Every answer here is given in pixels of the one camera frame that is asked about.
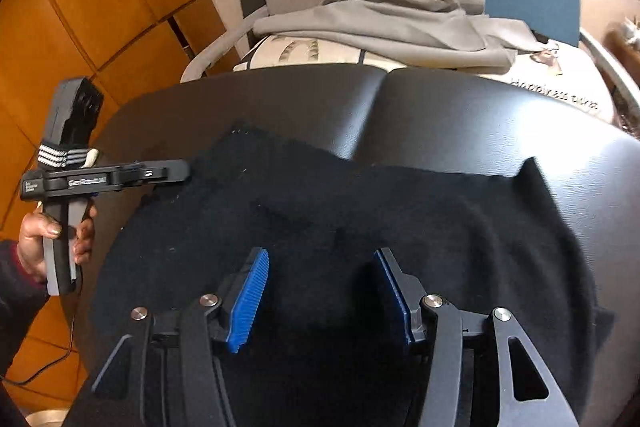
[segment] chair armrest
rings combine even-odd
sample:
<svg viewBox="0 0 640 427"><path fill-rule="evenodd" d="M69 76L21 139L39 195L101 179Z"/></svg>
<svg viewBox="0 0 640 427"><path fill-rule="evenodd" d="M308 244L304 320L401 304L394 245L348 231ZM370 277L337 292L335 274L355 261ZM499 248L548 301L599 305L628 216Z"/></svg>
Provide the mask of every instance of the chair armrest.
<svg viewBox="0 0 640 427"><path fill-rule="evenodd" d="M254 23L269 15L269 10L265 6L258 8L251 15L242 19L240 25L232 30L226 31L214 40L209 46L204 48L196 57L189 63L182 73L180 83L191 82L197 80L202 76L202 73L210 66L215 64L222 58L226 52L234 47L246 33L254 27Z"/></svg>
<svg viewBox="0 0 640 427"><path fill-rule="evenodd" d="M634 124L640 123L640 88L630 74L608 49L600 44L584 28L580 28L580 42L591 52L596 65L609 76L616 89L625 100L629 116Z"/></svg>

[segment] folded gray fabric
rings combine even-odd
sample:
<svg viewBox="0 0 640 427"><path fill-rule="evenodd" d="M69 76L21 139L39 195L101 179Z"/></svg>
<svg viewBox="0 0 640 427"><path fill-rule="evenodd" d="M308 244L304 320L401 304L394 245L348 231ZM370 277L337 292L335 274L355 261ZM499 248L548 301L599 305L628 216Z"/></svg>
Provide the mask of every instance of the folded gray fabric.
<svg viewBox="0 0 640 427"><path fill-rule="evenodd" d="M524 22L483 10L484 0L324 0L260 19L254 33L326 39L431 68L508 70L518 51L543 49Z"/></svg>

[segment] silver bolt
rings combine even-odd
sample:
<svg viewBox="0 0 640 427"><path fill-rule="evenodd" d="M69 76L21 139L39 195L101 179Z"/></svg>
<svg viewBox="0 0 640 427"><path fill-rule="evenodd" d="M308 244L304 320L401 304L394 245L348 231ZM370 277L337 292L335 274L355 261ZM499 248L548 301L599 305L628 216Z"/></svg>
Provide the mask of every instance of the silver bolt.
<svg viewBox="0 0 640 427"><path fill-rule="evenodd" d="M439 308L442 306L442 297L439 295L425 295L422 298L422 305L429 308Z"/></svg>
<svg viewBox="0 0 640 427"><path fill-rule="evenodd" d="M506 322L511 318L511 312L507 308L496 308L494 315L496 319L502 322Z"/></svg>
<svg viewBox="0 0 640 427"><path fill-rule="evenodd" d="M146 316L149 314L149 311L144 306L138 306L137 308L133 308L131 310L131 318L135 321L141 321L142 319L146 319Z"/></svg>
<svg viewBox="0 0 640 427"><path fill-rule="evenodd" d="M218 304L218 296L213 295L213 293L207 293L206 295L200 297L200 305L204 306L205 308L211 308L216 304Z"/></svg>

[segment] black cable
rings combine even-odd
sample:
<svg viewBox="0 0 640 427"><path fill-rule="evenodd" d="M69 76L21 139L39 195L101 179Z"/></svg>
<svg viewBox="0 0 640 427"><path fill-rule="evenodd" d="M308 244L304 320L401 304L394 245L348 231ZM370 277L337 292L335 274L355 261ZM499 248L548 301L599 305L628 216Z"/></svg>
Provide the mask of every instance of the black cable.
<svg viewBox="0 0 640 427"><path fill-rule="evenodd" d="M59 357L58 359L52 360L52 362L49 362L46 365L43 365L41 368L39 368L39 370L37 370L35 373L33 373L33 375L31 375L26 380L15 381L15 380L11 380L10 378L7 378L4 375L0 375L0 381L6 382L6 383L8 383L10 385L14 385L16 387L24 387L26 385L29 385L36 378L38 378L47 369L50 369L54 365L56 365L56 364L58 364L60 362L63 362L64 360L66 360L68 358L69 355L71 355L72 347L74 345L74 325L76 323L76 313L78 312L78 306L80 305L80 296L82 294L82 267L78 266L77 270L78 270L78 275L79 275L78 279L80 281L79 285L78 285L78 302L76 303L76 308L74 309L74 314L71 317L71 325L69 326L69 345L66 348L65 354L62 355L61 357Z"/></svg>

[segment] brown leather surface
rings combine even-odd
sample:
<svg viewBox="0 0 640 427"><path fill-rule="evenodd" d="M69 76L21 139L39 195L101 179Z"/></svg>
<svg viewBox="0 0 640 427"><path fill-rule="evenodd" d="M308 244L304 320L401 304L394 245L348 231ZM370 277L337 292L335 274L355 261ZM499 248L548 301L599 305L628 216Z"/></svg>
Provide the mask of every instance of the brown leather surface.
<svg viewBox="0 0 640 427"><path fill-rule="evenodd" d="M535 156L601 304L617 315L581 424L610 425L640 374L640 144L564 103L492 80L427 69L384 74L352 64L221 74L130 102L97 146L113 162L189 158L244 119L364 164L511 175ZM130 190L98 200L99 239L78 320L89 366L100 347L88 324L92 287L139 197Z"/></svg>

